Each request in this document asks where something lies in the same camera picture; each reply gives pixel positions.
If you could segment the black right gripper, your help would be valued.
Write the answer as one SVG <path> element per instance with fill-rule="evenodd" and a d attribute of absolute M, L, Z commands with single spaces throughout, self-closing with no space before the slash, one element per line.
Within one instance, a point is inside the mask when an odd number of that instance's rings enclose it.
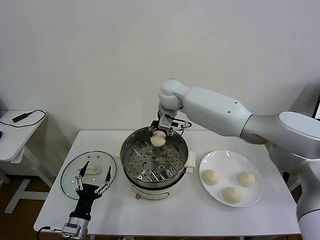
<path fill-rule="evenodd" d="M 173 136 L 174 129 L 172 124 L 175 117 L 175 113 L 157 113 L 157 120 L 152 121 L 148 127 L 148 132 L 152 134 L 155 131 L 162 131 L 169 137 Z"/>

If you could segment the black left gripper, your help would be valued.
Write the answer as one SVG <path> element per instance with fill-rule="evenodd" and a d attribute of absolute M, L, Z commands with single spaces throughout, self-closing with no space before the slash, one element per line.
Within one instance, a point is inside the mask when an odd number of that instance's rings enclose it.
<path fill-rule="evenodd" d="M 90 221 L 94 201 L 99 199 L 102 194 L 111 186 L 112 167 L 109 166 L 104 183 L 101 186 L 97 186 L 88 183 L 83 184 L 83 178 L 86 174 L 88 165 L 89 162 L 87 161 L 85 165 L 80 169 L 79 174 L 74 177 L 76 182 L 75 191 L 79 199 L 74 211 L 69 214 L 69 217 Z"/>

